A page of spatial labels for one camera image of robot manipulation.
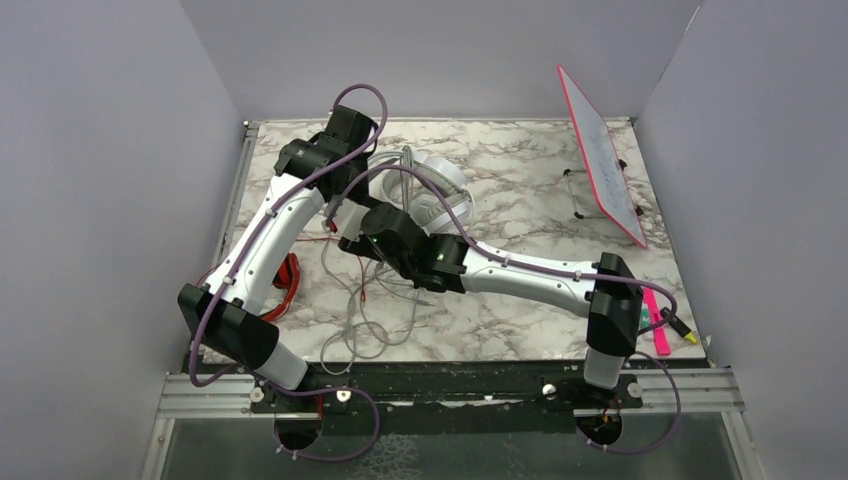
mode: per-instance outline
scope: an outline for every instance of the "glass panel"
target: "glass panel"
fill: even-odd
[[[629,416],[616,446],[646,445],[670,417]],[[321,437],[307,451],[339,455],[365,437]],[[492,433],[385,435],[365,456],[341,464],[276,454],[269,420],[178,420],[166,479],[734,479],[740,478],[720,414],[688,414],[674,439],[646,455],[608,455],[577,435]]]

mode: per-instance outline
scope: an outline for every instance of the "white marble tabletop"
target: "white marble tabletop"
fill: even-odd
[[[254,215],[273,175],[280,148],[295,138],[309,138],[323,121],[264,123],[247,175],[236,225],[236,240]],[[380,138],[379,150],[399,150],[404,145],[437,154],[458,163],[469,178],[478,212],[471,236],[511,252],[561,260],[591,260],[601,252],[621,255],[639,278],[669,288],[680,305],[679,316],[697,330],[686,301],[677,264],[657,208],[642,156],[630,124],[609,122],[613,141],[625,169],[634,202],[645,214],[642,226],[647,250],[635,245],[606,218],[574,217],[563,170],[582,169],[582,158],[572,124],[556,121],[390,121]],[[580,210],[597,211],[588,180],[579,175],[572,183]],[[372,194],[377,195],[372,183]],[[326,236],[316,217],[302,237]],[[322,269],[323,241],[298,242],[302,280],[291,309],[277,326],[281,339],[296,354],[317,361],[322,344],[338,332],[347,318],[348,292]],[[348,285],[358,285],[358,259],[331,245],[327,264]],[[397,276],[387,277],[403,282]],[[411,296],[411,288],[389,285]],[[266,307],[282,294],[271,288]],[[391,339],[403,336],[412,303],[390,294],[382,286],[366,286],[364,304],[368,319],[381,323]],[[465,295],[420,293],[416,323],[409,340],[389,347],[375,361],[471,361],[583,359],[586,355],[586,319],[570,312],[528,300],[496,294]],[[665,300],[658,296],[661,306]],[[361,320],[357,313],[356,321]],[[358,348],[363,354],[379,350],[367,329],[361,329]],[[703,358],[700,345],[691,345],[666,328],[672,358]],[[639,348],[654,353],[650,335]],[[331,345],[328,361],[350,358],[341,343]]]

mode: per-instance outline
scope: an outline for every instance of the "whiteboard stand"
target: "whiteboard stand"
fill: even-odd
[[[618,165],[621,167],[622,170],[624,170],[624,168],[627,167],[627,162],[619,158]],[[568,195],[571,197],[571,206],[574,209],[574,217],[578,220],[595,220],[599,218],[607,218],[600,212],[600,210],[595,214],[580,213],[580,209],[577,206],[577,198],[574,196],[574,189],[571,186],[571,181],[572,177],[574,177],[575,182],[582,183],[582,180],[578,179],[578,177],[581,175],[586,175],[587,178],[585,179],[585,181],[588,182],[588,174],[589,172],[587,172],[586,170],[577,168],[566,168],[562,172],[562,176],[565,177],[565,185],[568,187]],[[634,210],[636,210],[636,215],[639,217],[641,217],[645,213],[645,210],[639,205],[635,205]]]

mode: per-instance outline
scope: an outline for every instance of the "pink highlighter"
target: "pink highlighter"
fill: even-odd
[[[654,298],[654,291],[650,288],[642,289],[645,297],[645,305],[648,307],[648,314],[651,316],[651,325],[659,323],[662,320],[662,313],[657,308],[657,299]],[[651,330],[654,335],[654,348],[657,349],[657,355],[666,357],[671,355],[671,347],[668,346],[668,340],[665,338],[665,327]]]

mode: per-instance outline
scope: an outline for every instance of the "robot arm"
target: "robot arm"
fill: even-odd
[[[277,175],[272,178],[268,194],[247,231],[253,231],[269,213],[267,209],[302,178],[364,143],[373,121],[363,117],[337,106],[327,131],[309,142],[295,140],[284,147],[275,166]],[[202,288],[191,284],[183,287],[178,303],[189,329],[196,333],[212,292],[222,283],[227,284],[204,332],[205,345],[285,388],[297,388],[308,365],[279,341],[279,330],[258,315],[274,273],[297,235],[327,201],[367,169],[367,156],[364,154],[350,162],[350,166],[334,171],[329,178],[301,189],[276,213],[270,212],[273,218],[259,232],[233,277],[227,276],[229,263],[242,254],[248,235],[242,236]],[[509,260],[560,271],[632,277],[620,257],[604,253],[599,262],[563,262],[511,254],[477,244],[484,251],[503,256],[505,260],[499,264],[469,248],[458,235],[428,235],[406,212],[371,198],[367,185],[352,193],[348,198],[368,211],[360,220],[359,238],[341,241],[342,250],[388,263],[416,288],[433,292],[501,293],[547,303],[587,317],[590,348],[584,378],[598,387],[612,389],[616,386],[624,359],[635,351],[641,292],[616,282],[581,279],[579,275],[576,279],[566,279],[538,273],[510,265]]]

